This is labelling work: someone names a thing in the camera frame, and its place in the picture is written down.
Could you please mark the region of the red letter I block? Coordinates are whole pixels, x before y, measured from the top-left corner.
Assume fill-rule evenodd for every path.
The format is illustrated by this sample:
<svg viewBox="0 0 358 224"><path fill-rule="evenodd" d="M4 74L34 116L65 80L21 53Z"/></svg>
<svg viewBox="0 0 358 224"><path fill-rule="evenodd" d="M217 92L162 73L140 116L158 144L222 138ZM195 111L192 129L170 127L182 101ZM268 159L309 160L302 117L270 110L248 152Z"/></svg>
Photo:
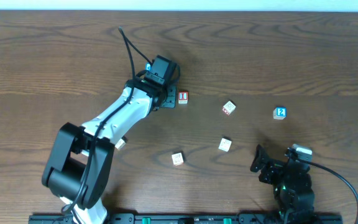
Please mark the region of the red letter I block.
<svg viewBox="0 0 358 224"><path fill-rule="evenodd" d="M187 104L188 103L188 92L187 91L179 91L178 92L178 103L179 104Z"/></svg>

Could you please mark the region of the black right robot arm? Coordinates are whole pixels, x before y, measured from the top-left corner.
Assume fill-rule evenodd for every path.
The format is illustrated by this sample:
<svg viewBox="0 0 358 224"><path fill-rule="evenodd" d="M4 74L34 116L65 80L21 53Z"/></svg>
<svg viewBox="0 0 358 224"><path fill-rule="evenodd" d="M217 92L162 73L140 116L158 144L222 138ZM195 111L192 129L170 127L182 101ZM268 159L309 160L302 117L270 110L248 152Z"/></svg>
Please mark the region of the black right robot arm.
<svg viewBox="0 0 358 224"><path fill-rule="evenodd" d="M259 172L259 181L273 186L278 210L265 223L310 223L314 213L314 192L311 189L310 162L312 150L293 144L285 153L286 162L271 158L259 144L250 171Z"/></svg>

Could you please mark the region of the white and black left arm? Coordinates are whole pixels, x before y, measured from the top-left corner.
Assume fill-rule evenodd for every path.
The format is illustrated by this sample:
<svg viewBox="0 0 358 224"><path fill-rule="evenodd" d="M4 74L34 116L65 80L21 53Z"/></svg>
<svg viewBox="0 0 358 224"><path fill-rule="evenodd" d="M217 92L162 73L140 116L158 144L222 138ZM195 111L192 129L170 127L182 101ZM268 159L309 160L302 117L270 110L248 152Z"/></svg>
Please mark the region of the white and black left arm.
<svg viewBox="0 0 358 224"><path fill-rule="evenodd" d="M134 73L121 96L97 117L76 126L64 124L58 131L46 163L42 185L64 201L57 221L106 223L103 194L119 141L153 110L173 107L180 66L160 55L150 69Z"/></svg>

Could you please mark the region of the blue letter P block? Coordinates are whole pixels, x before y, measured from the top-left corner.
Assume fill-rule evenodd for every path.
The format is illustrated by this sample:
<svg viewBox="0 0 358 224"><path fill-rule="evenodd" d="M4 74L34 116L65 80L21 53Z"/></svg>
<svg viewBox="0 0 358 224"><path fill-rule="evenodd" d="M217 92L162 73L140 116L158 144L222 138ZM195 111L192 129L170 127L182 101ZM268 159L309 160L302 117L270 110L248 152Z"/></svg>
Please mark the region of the blue letter P block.
<svg viewBox="0 0 358 224"><path fill-rule="evenodd" d="M151 70L151 64L146 63L146 64L145 64L145 69L148 70L148 71L150 71L150 70Z"/></svg>

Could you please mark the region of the plain wooden block right centre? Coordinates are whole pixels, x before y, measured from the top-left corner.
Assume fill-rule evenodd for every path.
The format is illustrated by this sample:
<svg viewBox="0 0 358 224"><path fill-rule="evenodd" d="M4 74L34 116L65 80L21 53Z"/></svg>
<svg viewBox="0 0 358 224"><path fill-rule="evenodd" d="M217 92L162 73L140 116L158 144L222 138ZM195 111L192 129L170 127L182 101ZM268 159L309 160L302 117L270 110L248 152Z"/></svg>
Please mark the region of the plain wooden block right centre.
<svg viewBox="0 0 358 224"><path fill-rule="evenodd" d="M232 141L230 139L222 138L221 142L219 143L218 149L220 149L224 152L228 152L230 150L231 144L232 144Z"/></svg>

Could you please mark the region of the plain wooden block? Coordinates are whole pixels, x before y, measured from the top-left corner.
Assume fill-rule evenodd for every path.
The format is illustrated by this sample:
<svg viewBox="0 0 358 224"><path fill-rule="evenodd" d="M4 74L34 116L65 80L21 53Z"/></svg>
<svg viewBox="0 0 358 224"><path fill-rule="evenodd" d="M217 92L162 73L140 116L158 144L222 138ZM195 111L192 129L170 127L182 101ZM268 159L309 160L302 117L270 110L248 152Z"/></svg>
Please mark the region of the plain wooden block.
<svg viewBox="0 0 358 224"><path fill-rule="evenodd" d="M222 138L221 142L219 143L218 149L220 149L224 152L228 152L230 150L231 144L232 144L232 141L230 139Z"/></svg>
<svg viewBox="0 0 358 224"><path fill-rule="evenodd" d="M126 142L127 140L125 137L120 138L120 140L118 140L115 144L115 148L120 151L126 145Z"/></svg>
<svg viewBox="0 0 358 224"><path fill-rule="evenodd" d="M174 166L179 166L184 163L184 157L182 152L172 154L172 162Z"/></svg>

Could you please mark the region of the blue number 2 block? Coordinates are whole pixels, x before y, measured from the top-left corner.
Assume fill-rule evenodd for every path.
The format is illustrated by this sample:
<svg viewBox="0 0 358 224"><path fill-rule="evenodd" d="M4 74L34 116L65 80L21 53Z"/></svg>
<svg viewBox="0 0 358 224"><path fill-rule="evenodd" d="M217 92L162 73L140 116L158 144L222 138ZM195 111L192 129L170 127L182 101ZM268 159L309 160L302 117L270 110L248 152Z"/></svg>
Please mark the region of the blue number 2 block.
<svg viewBox="0 0 358 224"><path fill-rule="evenodd" d="M285 119L287 117L287 109L285 107L276 107L273 111L274 119Z"/></svg>

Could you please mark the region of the plain wooden block bottom centre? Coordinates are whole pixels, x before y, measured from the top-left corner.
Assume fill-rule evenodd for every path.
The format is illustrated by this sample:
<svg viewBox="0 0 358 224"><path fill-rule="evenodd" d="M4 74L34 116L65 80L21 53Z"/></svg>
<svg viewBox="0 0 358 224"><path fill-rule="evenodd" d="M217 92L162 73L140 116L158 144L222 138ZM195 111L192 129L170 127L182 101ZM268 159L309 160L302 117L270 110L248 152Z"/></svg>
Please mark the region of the plain wooden block bottom centre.
<svg viewBox="0 0 358 224"><path fill-rule="evenodd" d="M172 162L174 166L179 166L184 163L184 157L182 152L172 154Z"/></svg>

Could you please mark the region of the red edged tilted wooden block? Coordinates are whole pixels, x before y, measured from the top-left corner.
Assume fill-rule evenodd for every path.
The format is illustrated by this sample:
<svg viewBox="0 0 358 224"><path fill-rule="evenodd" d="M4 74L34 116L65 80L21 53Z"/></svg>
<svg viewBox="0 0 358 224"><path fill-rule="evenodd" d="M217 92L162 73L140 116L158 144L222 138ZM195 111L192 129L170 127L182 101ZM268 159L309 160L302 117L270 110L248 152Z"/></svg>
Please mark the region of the red edged tilted wooden block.
<svg viewBox="0 0 358 224"><path fill-rule="evenodd" d="M231 101L229 100L226 104L223 105L223 112L226 114L226 115L230 115L234 110L236 109L236 105Z"/></svg>

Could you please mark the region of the plain wooden block left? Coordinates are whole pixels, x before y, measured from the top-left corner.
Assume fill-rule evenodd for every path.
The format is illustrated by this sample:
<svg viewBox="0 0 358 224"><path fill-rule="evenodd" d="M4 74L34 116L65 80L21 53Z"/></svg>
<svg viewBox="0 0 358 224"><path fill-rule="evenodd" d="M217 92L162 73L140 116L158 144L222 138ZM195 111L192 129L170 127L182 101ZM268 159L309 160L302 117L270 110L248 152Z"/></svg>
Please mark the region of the plain wooden block left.
<svg viewBox="0 0 358 224"><path fill-rule="evenodd" d="M126 145L126 142L127 140L125 137L120 138L120 140L118 140L115 144L115 148L120 151Z"/></svg>

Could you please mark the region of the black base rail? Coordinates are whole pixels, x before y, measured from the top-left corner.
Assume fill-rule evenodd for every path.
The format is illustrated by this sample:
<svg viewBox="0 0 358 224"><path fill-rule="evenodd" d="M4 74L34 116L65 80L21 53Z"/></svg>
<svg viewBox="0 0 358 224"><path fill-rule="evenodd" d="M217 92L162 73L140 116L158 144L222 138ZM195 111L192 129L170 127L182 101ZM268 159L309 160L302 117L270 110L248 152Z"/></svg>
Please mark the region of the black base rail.
<svg viewBox="0 0 358 224"><path fill-rule="evenodd" d="M74 215L30 215L29 224L75 223ZM267 213L240 213L238 215L134 215L116 213L107 217L104 223L111 224L262 224L284 223L280 216ZM315 215L311 221L295 222L288 218L286 223L342 224L339 215Z"/></svg>

